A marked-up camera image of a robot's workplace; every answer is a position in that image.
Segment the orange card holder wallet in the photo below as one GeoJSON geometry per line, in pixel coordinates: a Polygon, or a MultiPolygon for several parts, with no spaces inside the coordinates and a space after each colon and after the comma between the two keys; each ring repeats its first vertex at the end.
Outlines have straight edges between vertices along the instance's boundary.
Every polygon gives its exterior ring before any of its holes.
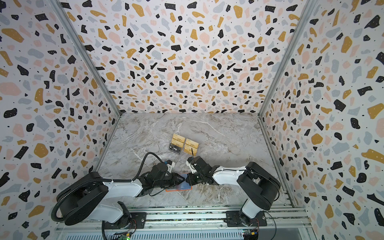
{"type": "Polygon", "coordinates": [[[166,189],[166,192],[189,191],[192,189],[192,186],[189,183],[187,183],[188,174],[181,174],[181,176],[185,178],[185,180],[177,186],[166,189]]]}

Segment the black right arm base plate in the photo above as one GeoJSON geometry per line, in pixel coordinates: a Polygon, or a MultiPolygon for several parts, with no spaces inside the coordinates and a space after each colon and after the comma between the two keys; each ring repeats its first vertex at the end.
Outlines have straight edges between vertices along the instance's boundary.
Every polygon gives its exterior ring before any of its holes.
{"type": "Polygon", "coordinates": [[[254,218],[247,217],[242,211],[227,211],[224,222],[228,227],[265,227],[267,220],[263,211],[254,218]]]}

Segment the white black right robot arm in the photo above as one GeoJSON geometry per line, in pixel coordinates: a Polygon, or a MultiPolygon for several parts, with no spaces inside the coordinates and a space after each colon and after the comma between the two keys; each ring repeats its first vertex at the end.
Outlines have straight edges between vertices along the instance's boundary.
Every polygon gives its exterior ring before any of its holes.
{"type": "Polygon", "coordinates": [[[244,167],[225,168],[210,166],[201,157],[190,157],[186,161],[191,172],[186,182],[197,184],[239,186],[248,196],[240,210],[245,221],[255,219],[261,211],[268,211],[280,196],[280,182],[255,162],[244,167]]]}

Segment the black card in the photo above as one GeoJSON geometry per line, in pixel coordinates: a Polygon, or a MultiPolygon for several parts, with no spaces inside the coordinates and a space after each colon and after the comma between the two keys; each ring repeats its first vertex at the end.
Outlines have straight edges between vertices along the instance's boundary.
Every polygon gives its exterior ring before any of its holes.
{"type": "Polygon", "coordinates": [[[172,143],[169,144],[169,150],[173,153],[180,154],[183,147],[179,147],[177,145],[174,145],[172,143]]]}

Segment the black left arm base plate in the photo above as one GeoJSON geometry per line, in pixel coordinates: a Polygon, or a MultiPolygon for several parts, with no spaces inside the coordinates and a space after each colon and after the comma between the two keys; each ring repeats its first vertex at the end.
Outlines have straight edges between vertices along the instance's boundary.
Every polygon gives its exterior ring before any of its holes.
{"type": "Polygon", "coordinates": [[[133,231],[143,229],[146,223],[146,212],[130,213],[130,216],[123,214],[123,216],[115,223],[104,222],[102,226],[104,230],[122,230],[133,231]]]}

